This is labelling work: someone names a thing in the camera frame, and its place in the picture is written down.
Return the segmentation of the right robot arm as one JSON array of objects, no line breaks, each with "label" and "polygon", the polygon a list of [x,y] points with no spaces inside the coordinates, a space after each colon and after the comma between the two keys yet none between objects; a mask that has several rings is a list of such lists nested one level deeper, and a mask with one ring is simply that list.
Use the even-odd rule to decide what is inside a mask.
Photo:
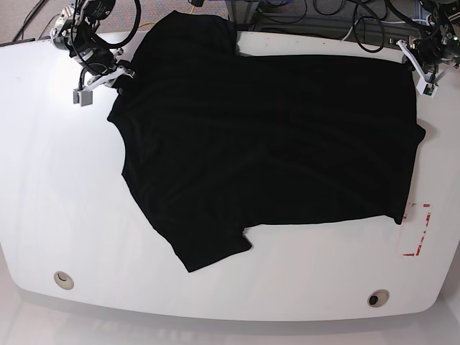
[{"label": "right robot arm", "polygon": [[70,58],[81,66],[78,87],[74,95],[82,103],[83,95],[92,94],[99,85],[112,87],[123,75],[133,78],[135,72],[128,62],[118,60],[123,47],[134,38],[142,15],[141,3],[135,1],[135,17],[129,34],[120,42],[110,43],[97,34],[101,21],[115,6],[115,1],[76,1],[66,6],[50,32],[51,43],[59,50],[69,52]]}]

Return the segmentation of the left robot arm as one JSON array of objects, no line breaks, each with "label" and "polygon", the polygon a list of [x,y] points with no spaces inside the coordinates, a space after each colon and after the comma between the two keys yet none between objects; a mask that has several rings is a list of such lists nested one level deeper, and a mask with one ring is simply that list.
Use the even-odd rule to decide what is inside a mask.
[{"label": "left robot arm", "polygon": [[419,4],[428,12],[423,24],[397,10],[391,1],[385,2],[398,19],[418,30],[419,37],[399,40],[397,46],[412,63],[420,80],[434,87],[445,73],[439,70],[440,65],[459,67],[459,2],[420,1]]}]

